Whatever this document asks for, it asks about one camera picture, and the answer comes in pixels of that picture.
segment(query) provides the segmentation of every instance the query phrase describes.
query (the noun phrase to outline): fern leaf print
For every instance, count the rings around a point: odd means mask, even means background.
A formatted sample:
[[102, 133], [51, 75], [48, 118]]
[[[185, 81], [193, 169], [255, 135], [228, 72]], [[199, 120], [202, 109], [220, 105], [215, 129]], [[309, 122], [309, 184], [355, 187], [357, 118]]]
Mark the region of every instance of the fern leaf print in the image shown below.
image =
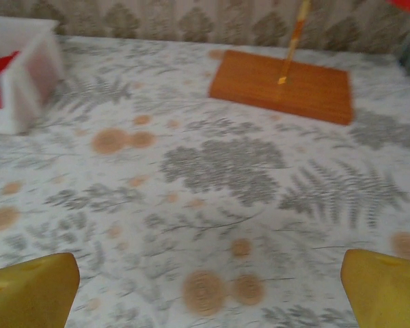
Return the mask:
[[83, 81], [74, 77], [64, 82], [54, 99], [59, 108], [66, 108], [68, 113], [84, 107], [86, 111], [105, 103], [117, 104], [120, 100], [130, 99], [129, 83], [122, 83], [119, 78], [114, 82], [96, 76], [94, 81]]
[[369, 228], [376, 228], [384, 208], [401, 210], [402, 203], [410, 202], [391, 174], [380, 174], [372, 165], [361, 170], [342, 161], [336, 164], [341, 173], [316, 161], [309, 162], [310, 168], [299, 168], [292, 176], [294, 187], [286, 189], [279, 209], [294, 210], [310, 219], [329, 219], [332, 224], [346, 217], [351, 228], [364, 218]]

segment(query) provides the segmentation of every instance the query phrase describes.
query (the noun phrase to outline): gray leaf pattern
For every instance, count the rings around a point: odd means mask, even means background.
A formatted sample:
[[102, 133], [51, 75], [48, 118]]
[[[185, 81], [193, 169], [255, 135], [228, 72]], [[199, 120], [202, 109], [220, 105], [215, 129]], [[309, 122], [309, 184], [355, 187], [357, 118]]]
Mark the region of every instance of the gray leaf pattern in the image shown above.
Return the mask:
[[[168, 0], [139, 1], [165, 27], [140, 19], [136, 31], [111, 32], [169, 38], [169, 26], [191, 39], [239, 38], [249, 19], [253, 42], [288, 35], [277, 1], [275, 14], [257, 17], [237, 16], [254, 1], [225, 3], [236, 17], [231, 35], [209, 24], [200, 2], [179, 29], [163, 16], [175, 10]], [[333, 1], [314, 2], [316, 21], [333, 11], [322, 3]], [[122, 8], [99, 14], [112, 23], [141, 10]], [[352, 32], [349, 22], [341, 27]], [[331, 36], [333, 47], [353, 43]], [[0, 135], [0, 268], [73, 253], [81, 285], [67, 328], [358, 327], [340, 283], [345, 251], [388, 254], [392, 233], [410, 230], [410, 81], [391, 57], [298, 50], [298, 60], [353, 76], [361, 108], [350, 126], [333, 126], [209, 98], [224, 45], [69, 36], [60, 44], [68, 75], [50, 110], [28, 133]], [[251, 243], [244, 260], [230, 250], [239, 238]], [[198, 269], [226, 284], [255, 273], [277, 297], [196, 318], [181, 286]]]
[[246, 206], [275, 199], [279, 185], [267, 171], [283, 168], [283, 156], [273, 143], [247, 137], [205, 141], [201, 150], [178, 147], [165, 154], [161, 165], [168, 182], [184, 178], [194, 193], [226, 187]]
[[309, 217], [325, 219], [327, 215], [338, 223], [344, 208], [348, 208], [351, 228], [356, 228], [362, 210], [367, 210], [366, 223], [377, 226], [378, 216], [386, 206], [401, 209], [401, 202], [410, 202], [390, 173], [380, 174], [373, 166], [363, 172], [341, 161], [338, 165], [346, 172], [340, 174], [316, 161], [310, 161], [312, 169], [299, 168], [299, 175], [292, 175], [294, 188], [287, 188], [279, 205], [283, 210], [295, 210]]
[[410, 123], [400, 123], [392, 116], [360, 109], [357, 124], [351, 129], [354, 141], [372, 150], [387, 145], [410, 149]]

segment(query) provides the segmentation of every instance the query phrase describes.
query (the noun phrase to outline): tablecloth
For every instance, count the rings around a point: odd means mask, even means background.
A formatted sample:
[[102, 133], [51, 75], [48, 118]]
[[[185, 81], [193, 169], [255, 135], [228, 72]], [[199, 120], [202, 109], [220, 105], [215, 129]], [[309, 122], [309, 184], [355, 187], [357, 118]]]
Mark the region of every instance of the tablecloth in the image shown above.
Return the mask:
[[[357, 327], [344, 252], [410, 256], [410, 80], [392, 56], [297, 52], [350, 72], [355, 120], [336, 126], [207, 97], [223, 50], [285, 49], [61, 47], [68, 78], [46, 115], [0, 136], [0, 268], [72, 252], [67, 328]], [[196, 316], [182, 298], [196, 270], [255, 274], [264, 299]]]

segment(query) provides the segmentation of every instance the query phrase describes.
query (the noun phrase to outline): wooden board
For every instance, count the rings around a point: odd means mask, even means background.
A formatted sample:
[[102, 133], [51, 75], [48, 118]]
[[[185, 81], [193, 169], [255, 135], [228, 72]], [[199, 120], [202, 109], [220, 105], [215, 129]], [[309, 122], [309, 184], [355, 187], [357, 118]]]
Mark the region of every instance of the wooden board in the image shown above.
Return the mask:
[[211, 84], [211, 98], [349, 125], [353, 108], [348, 72], [293, 62], [278, 85], [284, 60], [226, 51]]

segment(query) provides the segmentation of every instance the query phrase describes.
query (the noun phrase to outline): damask pattern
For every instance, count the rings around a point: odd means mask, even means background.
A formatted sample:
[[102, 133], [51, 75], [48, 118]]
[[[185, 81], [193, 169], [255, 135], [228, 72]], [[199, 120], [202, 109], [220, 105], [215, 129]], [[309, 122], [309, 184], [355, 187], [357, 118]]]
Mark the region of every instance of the damask pattern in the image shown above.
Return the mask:
[[[34, 8], [62, 12], [46, 3]], [[209, 15], [199, 1], [191, 13]], [[139, 19], [109, 33], [148, 24], [125, 3], [99, 14]], [[410, 81], [392, 56], [300, 51], [351, 73], [355, 121], [336, 126], [209, 98], [231, 46], [59, 39], [68, 76], [45, 115], [0, 135], [0, 267], [72, 252], [81, 285], [67, 328], [357, 328], [345, 251], [410, 258]], [[180, 287], [198, 269], [225, 284], [257, 275], [264, 299], [196, 317]]]
[[[0, 0], [0, 15], [59, 21], [57, 33], [287, 46], [300, 1]], [[410, 14], [385, 0], [312, 0], [299, 47], [391, 53]]]

